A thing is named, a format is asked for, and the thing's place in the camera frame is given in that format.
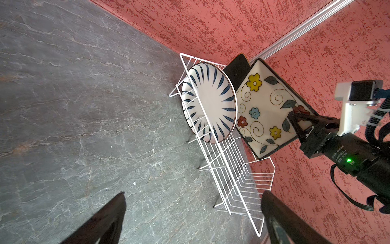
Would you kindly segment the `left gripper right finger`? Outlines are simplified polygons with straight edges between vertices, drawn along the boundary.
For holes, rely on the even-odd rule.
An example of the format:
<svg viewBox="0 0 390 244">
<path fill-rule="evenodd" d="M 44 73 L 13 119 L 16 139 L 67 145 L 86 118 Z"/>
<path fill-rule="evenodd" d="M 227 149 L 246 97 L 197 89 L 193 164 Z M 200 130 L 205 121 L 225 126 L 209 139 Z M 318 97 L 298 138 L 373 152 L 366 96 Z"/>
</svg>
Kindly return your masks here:
<svg viewBox="0 0 390 244">
<path fill-rule="evenodd" d="M 261 210 L 272 244 L 329 243 L 269 191 L 263 193 Z"/>
</svg>

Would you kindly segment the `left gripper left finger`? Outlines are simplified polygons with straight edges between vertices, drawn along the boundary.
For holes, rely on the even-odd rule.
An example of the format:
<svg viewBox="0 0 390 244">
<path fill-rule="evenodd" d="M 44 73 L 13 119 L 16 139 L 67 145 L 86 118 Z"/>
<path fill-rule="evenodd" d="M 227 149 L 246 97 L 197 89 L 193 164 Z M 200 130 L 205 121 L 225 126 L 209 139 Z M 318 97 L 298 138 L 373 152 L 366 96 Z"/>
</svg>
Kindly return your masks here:
<svg viewBox="0 0 390 244">
<path fill-rule="evenodd" d="M 120 192 L 96 212 L 63 244 L 117 244 L 126 213 L 125 193 Z"/>
</svg>

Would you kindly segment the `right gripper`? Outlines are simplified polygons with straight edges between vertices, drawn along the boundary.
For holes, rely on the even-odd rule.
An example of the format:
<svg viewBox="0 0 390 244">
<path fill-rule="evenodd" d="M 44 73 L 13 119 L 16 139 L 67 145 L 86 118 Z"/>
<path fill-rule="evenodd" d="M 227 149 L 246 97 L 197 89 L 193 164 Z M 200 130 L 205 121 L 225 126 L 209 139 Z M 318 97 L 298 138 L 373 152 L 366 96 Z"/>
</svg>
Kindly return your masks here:
<svg viewBox="0 0 390 244">
<path fill-rule="evenodd" d="M 287 119 L 308 158 L 324 155 L 382 201 L 390 200 L 389 149 L 376 147 L 351 133 L 338 136 L 337 118 L 290 112 Z"/>
</svg>

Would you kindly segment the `floral square plate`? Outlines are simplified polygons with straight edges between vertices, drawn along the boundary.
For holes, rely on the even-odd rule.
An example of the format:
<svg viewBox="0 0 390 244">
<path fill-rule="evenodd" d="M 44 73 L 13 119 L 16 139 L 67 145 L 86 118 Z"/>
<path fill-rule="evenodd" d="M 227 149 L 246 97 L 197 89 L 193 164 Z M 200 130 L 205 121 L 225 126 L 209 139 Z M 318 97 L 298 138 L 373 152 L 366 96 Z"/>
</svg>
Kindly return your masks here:
<svg viewBox="0 0 390 244">
<path fill-rule="evenodd" d="M 236 127 L 258 159 L 298 138 L 287 118 L 290 112 L 318 114 L 262 59 L 251 65 L 236 96 Z"/>
</svg>

